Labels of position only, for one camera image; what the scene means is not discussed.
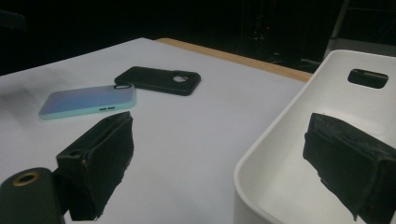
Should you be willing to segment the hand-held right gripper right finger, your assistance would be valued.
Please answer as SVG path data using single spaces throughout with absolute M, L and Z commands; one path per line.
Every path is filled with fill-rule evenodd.
M 390 224 L 396 212 L 396 149 L 330 116 L 311 115 L 303 157 L 321 183 L 366 224 Z

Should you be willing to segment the iridescent phone case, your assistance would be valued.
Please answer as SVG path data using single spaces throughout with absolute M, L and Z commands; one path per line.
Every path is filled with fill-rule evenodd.
M 130 108 L 135 102 L 133 85 L 108 85 L 49 95 L 38 116 L 43 120 L 68 118 L 79 115 Z

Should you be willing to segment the white table cover sheet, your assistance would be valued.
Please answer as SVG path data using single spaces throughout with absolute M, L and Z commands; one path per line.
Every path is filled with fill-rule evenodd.
M 134 157 L 104 213 L 72 224 L 232 224 L 233 170 L 302 83 L 139 38 L 0 77 L 0 182 L 56 156 L 101 119 L 42 120 L 55 91 L 105 86 L 133 66 L 194 71 L 188 96 L 140 90 Z

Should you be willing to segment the white plastic bin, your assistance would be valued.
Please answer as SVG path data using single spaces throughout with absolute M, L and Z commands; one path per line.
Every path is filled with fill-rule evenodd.
M 303 157 L 312 114 L 346 121 L 396 148 L 396 58 L 334 50 L 237 163 L 233 224 L 365 224 Z

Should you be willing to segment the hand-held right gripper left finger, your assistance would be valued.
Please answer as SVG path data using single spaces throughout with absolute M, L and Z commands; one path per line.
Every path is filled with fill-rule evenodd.
M 100 120 L 56 156 L 62 210 L 75 221 L 99 218 L 134 155 L 128 112 Z

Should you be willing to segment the black phone case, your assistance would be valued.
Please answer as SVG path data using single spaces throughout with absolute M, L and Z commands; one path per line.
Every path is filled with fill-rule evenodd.
M 116 84 L 132 84 L 142 90 L 181 96 L 191 95 L 200 81 L 201 76 L 195 72 L 141 66 L 133 66 L 114 79 Z

